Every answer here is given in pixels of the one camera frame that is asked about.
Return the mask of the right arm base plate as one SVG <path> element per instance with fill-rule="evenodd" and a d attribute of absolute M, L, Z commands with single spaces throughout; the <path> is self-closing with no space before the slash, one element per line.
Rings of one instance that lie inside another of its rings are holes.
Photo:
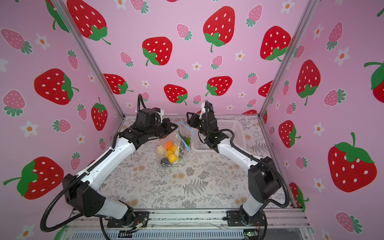
<path fill-rule="evenodd" d="M 229 227 L 265 227 L 268 225 L 267 217 L 264 211 L 256 213 L 254 216 L 248 216 L 245 211 L 226 211 L 223 220 Z"/>

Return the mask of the orange tangerine toy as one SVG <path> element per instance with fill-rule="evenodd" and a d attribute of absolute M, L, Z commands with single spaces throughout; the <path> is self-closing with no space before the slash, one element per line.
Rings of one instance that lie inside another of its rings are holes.
<path fill-rule="evenodd" d="M 171 150 L 173 147 L 174 147 L 174 144 L 173 144 L 172 141 L 167 141 L 167 142 L 165 143 L 165 148 L 166 148 L 167 150 Z"/>

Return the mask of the black round toy food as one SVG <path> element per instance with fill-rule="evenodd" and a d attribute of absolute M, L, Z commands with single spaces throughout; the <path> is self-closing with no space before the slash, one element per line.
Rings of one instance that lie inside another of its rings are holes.
<path fill-rule="evenodd" d="M 170 167 L 172 166 L 173 164 L 169 162 L 169 160 L 167 158 L 163 158 L 161 159 L 161 166 L 163 167 Z"/>

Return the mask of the beige garlic toy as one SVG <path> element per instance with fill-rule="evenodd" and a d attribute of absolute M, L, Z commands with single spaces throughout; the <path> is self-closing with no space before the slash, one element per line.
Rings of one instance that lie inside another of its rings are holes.
<path fill-rule="evenodd" d="M 167 149 L 164 146 L 158 145 L 157 146 L 157 153 L 160 156 L 165 156 L 167 154 Z"/>

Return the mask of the yellow orange toy fruit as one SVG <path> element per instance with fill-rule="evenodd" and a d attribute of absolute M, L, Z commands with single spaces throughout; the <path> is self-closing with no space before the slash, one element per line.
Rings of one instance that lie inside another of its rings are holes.
<path fill-rule="evenodd" d="M 174 152 L 172 150 L 167 150 L 165 156 L 168 158 L 170 155 L 173 155 Z"/>

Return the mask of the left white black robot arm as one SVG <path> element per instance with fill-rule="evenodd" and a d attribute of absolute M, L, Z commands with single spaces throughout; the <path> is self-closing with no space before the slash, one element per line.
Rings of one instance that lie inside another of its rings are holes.
<path fill-rule="evenodd" d="M 122 226 L 130 226 L 136 218 L 133 208 L 124 202 L 102 196 L 98 189 L 112 171 L 143 144 L 164 139 L 178 128 L 178 125 L 163 118 L 163 115 L 164 112 L 159 108 L 139 110 L 135 122 L 115 134 L 112 145 L 102 156 L 77 175 L 66 175 L 63 190 L 52 200 L 41 218 L 41 231 L 52 232 L 82 216 L 110 218 Z M 79 214 L 48 227 L 49 214 L 61 197 L 65 197 L 66 203 L 79 211 Z"/>

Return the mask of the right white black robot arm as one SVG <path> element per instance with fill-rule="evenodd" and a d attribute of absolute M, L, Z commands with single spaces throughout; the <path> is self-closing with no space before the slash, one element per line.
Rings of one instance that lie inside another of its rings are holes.
<path fill-rule="evenodd" d="M 238 219 L 250 226 L 264 213 L 264 208 L 274 204 L 287 208 L 290 204 L 288 186 L 276 169 L 274 161 L 252 155 L 235 144 L 235 133 L 230 129 L 218 129 L 213 112 L 187 113 L 187 123 L 205 137 L 204 143 L 215 152 L 232 160 L 248 173 L 250 196 L 240 207 Z"/>

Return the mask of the yellow lemon toy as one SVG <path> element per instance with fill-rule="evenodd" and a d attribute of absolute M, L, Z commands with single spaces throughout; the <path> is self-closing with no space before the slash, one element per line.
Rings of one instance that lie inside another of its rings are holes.
<path fill-rule="evenodd" d="M 171 154 L 168 156 L 168 160 L 172 164 L 175 164 L 178 161 L 178 159 L 179 159 L 178 156 L 176 156 L 175 154 Z"/>

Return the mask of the clear zip top bag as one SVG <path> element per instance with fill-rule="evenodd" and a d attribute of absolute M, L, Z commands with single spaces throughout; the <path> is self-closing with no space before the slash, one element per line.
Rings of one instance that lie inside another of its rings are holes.
<path fill-rule="evenodd" d="M 177 125 L 178 125 L 178 128 L 175 131 L 173 131 L 166 138 L 161 139 L 159 141 L 159 143 L 158 143 L 158 145 L 161 145 L 161 146 L 165 147 L 165 143 L 167 141 L 172 141 L 174 146 L 182 147 L 184 149 L 184 157 L 182 159 L 178 159 L 178 161 L 175 164 L 173 164 L 173 165 L 176 165 L 176 164 L 180 163 L 181 161 L 185 160 L 191 154 L 191 152 L 192 152 L 192 143 L 194 142 L 194 140 L 196 138 L 196 133 L 192 130 L 191 127 L 188 126 L 186 121 L 180 121 L 180 122 L 177 123 Z M 182 137 L 191 138 L 191 145 L 189 147 L 183 141 Z M 158 153 L 157 153 L 157 155 L 159 157 L 160 164 L 161 164 L 161 159 L 167 158 L 166 156 L 160 156 Z"/>

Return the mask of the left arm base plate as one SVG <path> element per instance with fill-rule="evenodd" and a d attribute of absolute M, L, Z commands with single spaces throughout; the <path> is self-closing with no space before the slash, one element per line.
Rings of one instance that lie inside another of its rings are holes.
<path fill-rule="evenodd" d="M 149 220 L 150 212 L 134 211 L 127 213 L 121 220 L 110 218 L 108 220 L 108 228 L 146 228 Z"/>

